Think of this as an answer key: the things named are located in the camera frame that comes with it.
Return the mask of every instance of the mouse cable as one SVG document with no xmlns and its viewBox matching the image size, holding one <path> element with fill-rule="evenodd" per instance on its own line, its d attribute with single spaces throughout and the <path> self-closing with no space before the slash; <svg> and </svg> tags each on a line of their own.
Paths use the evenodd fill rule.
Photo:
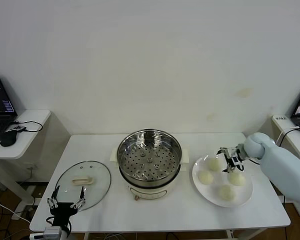
<svg viewBox="0 0 300 240">
<path fill-rule="evenodd" d="M 41 128 L 39 130 L 35 130 L 35 131 L 25 129 L 23 132 L 36 133 L 36 132 L 40 132 L 44 128 L 44 126 L 40 122 L 37 122 L 37 121 L 18 121 L 18 120 L 16 120 L 16 121 L 11 122 L 12 125 L 27 124 L 27 123 L 39 124 L 41 126 Z"/>
</svg>

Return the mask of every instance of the white side table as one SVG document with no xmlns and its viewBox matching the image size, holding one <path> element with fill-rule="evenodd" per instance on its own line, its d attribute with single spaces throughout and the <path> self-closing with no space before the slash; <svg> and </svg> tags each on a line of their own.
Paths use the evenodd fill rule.
<svg viewBox="0 0 300 240">
<path fill-rule="evenodd" d="M 49 110 L 25 110 L 16 118 L 16 120 L 18 120 L 19 122 L 35 121 L 44 125 L 49 116 Z M 24 125 L 31 130 L 40 129 L 40 126 L 35 123 L 21 123 L 20 125 Z M 3 147 L 0 145 L 0 160 L 16 160 L 22 157 L 37 134 L 38 132 L 20 133 L 17 136 L 17 141 L 15 142 L 15 144 L 8 147 Z M 36 186 L 29 186 L 27 190 L 24 190 L 15 182 L 15 180 L 11 178 L 9 174 L 5 172 L 4 169 L 0 167 L 0 189 L 5 188 L 11 190 L 22 200 L 16 207 L 15 212 L 22 212 L 26 206 L 37 206 L 40 203 L 41 198 L 35 199 L 32 197 L 32 193 L 35 190 Z M 13 215 L 12 219 L 18 220 L 19 217 Z"/>
</svg>

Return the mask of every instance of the white wall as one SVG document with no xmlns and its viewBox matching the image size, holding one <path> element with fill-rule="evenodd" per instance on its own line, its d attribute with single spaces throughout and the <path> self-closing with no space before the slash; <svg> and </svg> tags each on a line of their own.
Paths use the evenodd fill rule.
<svg viewBox="0 0 300 240">
<path fill-rule="evenodd" d="M 0 0 L 0 74 L 70 134 L 267 132 L 300 92 L 300 0 Z"/>
</svg>

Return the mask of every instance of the steamed bun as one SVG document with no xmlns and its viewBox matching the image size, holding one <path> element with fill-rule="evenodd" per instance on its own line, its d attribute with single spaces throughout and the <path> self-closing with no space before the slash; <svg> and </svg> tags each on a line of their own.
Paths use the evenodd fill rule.
<svg viewBox="0 0 300 240">
<path fill-rule="evenodd" d="M 236 197 L 234 189 L 228 185 L 222 185 L 219 189 L 219 196 L 226 201 L 232 201 Z"/>
<path fill-rule="evenodd" d="M 198 174 L 199 181 L 204 185 L 212 184 L 214 176 L 207 170 L 202 170 Z"/>
<path fill-rule="evenodd" d="M 246 184 L 246 178 L 241 174 L 241 172 L 229 173 L 228 180 L 231 184 L 236 186 L 244 186 Z"/>
<path fill-rule="evenodd" d="M 220 162 L 217 157 L 208 159 L 208 166 L 211 171 L 218 172 L 221 170 Z"/>
</svg>

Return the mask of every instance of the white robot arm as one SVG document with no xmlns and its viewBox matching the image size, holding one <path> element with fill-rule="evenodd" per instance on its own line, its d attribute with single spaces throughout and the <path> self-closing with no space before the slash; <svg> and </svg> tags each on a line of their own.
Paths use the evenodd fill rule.
<svg viewBox="0 0 300 240">
<path fill-rule="evenodd" d="M 262 172 L 287 198 L 300 203 L 300 159 L 288 150 L 279 147 L 266 134 L 256 132 L 248 136 L 237 147 L 221 147 L 231 172 L 235 167 L 243 170 L 242 161 L 248 158 L 260 159 Z"/>
</svg>

